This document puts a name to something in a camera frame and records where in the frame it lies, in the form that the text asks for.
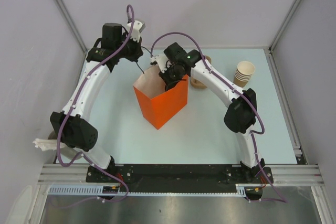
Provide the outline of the orange paper bag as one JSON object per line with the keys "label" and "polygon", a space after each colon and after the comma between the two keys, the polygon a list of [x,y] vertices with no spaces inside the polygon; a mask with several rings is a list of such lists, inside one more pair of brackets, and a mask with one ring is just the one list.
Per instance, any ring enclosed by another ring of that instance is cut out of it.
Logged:
{"label": "orange paper bag", "polygon": [[157,130],[188,103],[188,75],[167,90],[159,66],[150,65],[133,84],[143,117]]}

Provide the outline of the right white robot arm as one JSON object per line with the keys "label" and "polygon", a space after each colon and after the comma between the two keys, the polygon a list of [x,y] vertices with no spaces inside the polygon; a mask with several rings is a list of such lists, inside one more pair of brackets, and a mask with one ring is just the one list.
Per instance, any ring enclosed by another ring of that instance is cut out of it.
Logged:
{"label": "right white robot arm", "polygon": [[151,58],[158,65],[159,76],[167,90],[175,87],[187,75],[209,88],[225,105],[224,123],[237,136],[241,150],[243,179],[254,183],[261,177],[260,168],[265,164],[258,155],[254,125],[260,118],[257,113],[256,93],[230,82],[198,50],[186,52],[178,43],[169,45],[161,54]]}

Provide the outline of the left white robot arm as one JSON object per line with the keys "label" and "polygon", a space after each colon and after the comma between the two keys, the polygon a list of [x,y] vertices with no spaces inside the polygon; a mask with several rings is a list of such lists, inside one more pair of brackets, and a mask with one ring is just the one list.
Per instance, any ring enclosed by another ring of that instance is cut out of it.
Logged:
{"label": "left white robot arm", "polygon": [[76,151],[75,157],[84,155],[97,166],[98,176],[105,182],[115,178],[117,168],[114,158],[98,140],[97,129],[89,123],[92,107],[107,77],[120,59],[137,62],[143,55],[141,32],[145,23],[140,20],[105,23],[102,37],[88,51],[83,74],[73,95],[61,112],[53,112],[50,122],[60,143]]}

